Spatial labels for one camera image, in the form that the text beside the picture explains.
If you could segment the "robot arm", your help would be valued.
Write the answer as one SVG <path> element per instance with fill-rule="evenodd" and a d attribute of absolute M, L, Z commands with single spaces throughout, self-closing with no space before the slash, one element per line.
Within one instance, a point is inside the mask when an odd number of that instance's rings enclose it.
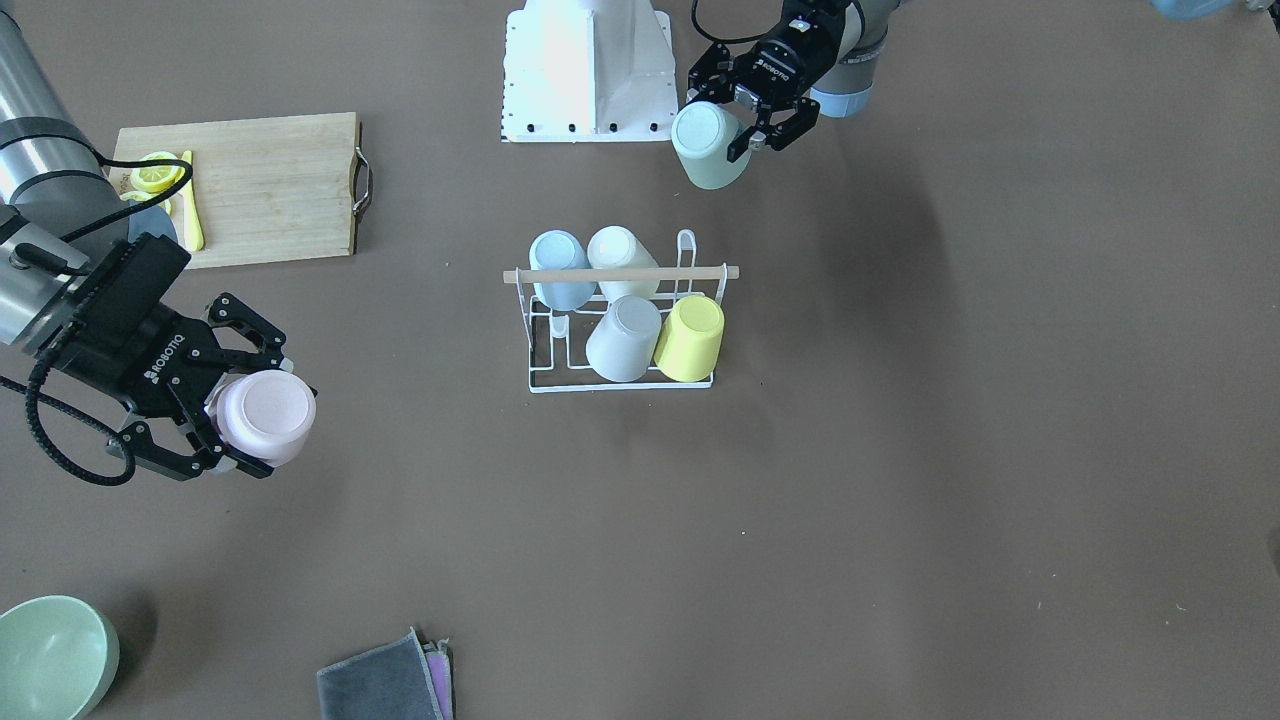
<path fill-rule="evenodd" d="M 119 199 L 3 4 L 3 342 L 33 359 L 20 395 L 35 443 L 68 474 L 122 486 L 278 461 L 210 415 L 232 378 L 291 380 L 285 334 L 232 293 L 202 319 L 163 301 L 191 260 L 161 199 Z"/>

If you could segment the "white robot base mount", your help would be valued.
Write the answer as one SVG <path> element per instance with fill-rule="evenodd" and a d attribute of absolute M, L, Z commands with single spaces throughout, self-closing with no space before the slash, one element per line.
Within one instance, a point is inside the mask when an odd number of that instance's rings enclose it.
<path fill-rule="evenodd" d="M 526 1 L 506 18 L 500 140 L 667 142 L 671 18 L 649 1 Z"/>

